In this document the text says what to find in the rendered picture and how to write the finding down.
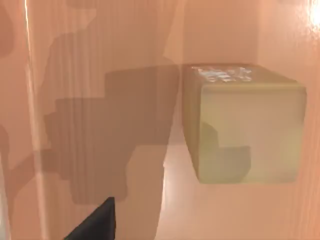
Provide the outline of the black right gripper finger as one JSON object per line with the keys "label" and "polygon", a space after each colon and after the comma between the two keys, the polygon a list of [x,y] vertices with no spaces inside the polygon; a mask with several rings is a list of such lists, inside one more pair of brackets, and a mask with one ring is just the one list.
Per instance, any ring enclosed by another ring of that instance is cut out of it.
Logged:
{"label": "black right gripper finger", "polygon": [[108,197],[63,240],[115,240],[116,201]]}

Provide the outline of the shallow salmon-coloured box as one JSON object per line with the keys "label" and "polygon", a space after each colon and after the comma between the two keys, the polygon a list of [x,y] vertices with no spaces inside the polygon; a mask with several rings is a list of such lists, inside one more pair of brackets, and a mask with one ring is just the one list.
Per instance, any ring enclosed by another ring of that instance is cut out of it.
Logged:
{"label": "shallow salmon-coloured box", "polygon": [[[307,100],[296,179],[199,182],[186,65],[257,65]],[[3,240],[320,240],[320,0],[0,0]]]}

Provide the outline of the pale yellow-green block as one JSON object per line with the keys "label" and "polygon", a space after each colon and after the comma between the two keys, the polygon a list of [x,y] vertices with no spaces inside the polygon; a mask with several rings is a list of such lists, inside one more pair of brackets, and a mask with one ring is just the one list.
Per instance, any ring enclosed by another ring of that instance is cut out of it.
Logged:
{"label": "pale yellow-green block", "polygon": [[290,183],[301,157],[307,90],[251,64],[182,69],[182,124],[203,184]]}

